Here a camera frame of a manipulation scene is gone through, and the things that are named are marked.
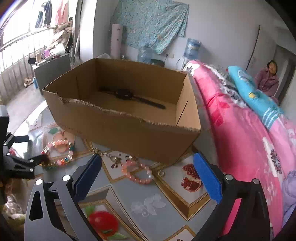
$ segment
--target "cardboard box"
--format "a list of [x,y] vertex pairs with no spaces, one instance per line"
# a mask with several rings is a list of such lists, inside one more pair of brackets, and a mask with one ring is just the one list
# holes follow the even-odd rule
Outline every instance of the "cardboard box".
[[[100,92],[129,89],[166,109]],[[189,77],[138,62],[91,59],[43,90],[56,123],[82,138],[137,157],[172,164],[200,134]]]

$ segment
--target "teal fabric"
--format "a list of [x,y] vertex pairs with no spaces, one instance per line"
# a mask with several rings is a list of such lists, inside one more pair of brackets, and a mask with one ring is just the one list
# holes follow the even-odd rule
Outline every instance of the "teal fabric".
[[189,5],[168,0],[119,0],[111,24],[121,24],[123,44],[147,46],[162,53],[176,38],[184,37]]
[[253,78],[241,67],[230,66],[228,73],[242,99],[259,116],[265,127],[270,129],[279,115],[284,114],[283,110],[269,96],[255,87]]

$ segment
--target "balcony railing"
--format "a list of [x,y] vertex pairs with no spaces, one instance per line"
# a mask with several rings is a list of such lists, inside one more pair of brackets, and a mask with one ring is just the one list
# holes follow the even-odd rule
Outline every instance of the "balcony railing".
[[7,103],[24,88],[24,79],[34,76],[28,59],[44,53],[54,27],[21,35],[0,48],[0,99]]

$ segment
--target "woman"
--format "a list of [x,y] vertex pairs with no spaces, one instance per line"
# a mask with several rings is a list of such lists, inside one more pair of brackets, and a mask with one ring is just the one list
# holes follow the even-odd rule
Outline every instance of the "woman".
[[262,69],[254,79],[257,89],[261,90],[269,97],[273,97],[279,87],[279,78],[276,76],[276,73],[277,64],[274,60],[271,60],[266,68]]

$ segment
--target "multicolored beaded bracelet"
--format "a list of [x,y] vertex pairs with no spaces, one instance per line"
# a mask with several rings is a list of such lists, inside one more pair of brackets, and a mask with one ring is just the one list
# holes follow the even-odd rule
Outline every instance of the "multicolored beaded bracelet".
[[[126,163],[121,165],[121,167],[122,167],[121,171],[125,174],[125,176],[135,183],[149,184],[154,178],[149,166],[146,166],[143,163],[138,164],[136,161],[127,160]],[[137,177],[131,175],[131,173],[128,172],[128,169],[127,169],[128,167],[139,167],[139,168],[145,169],[147,171],[148,178],[147,179],[140,179],[140,178],[137,178]]]
[[49,152],[52,148],[55,148],[59,145],[68,145],[69,146],[68,156],[66,158],[52,162],[52,163],[48,164],[47,166],[43,165],[44,168],[50,169],[53,167],[62,166],[62,165],[69,163],[73,159],[74,146],[73,146],[73,143],[69,142],[68,140],[58,140],[58,141],[49,142],[47,144],[47,146],[44,148],[44,150],[41,152],[41,154],[49,154]]

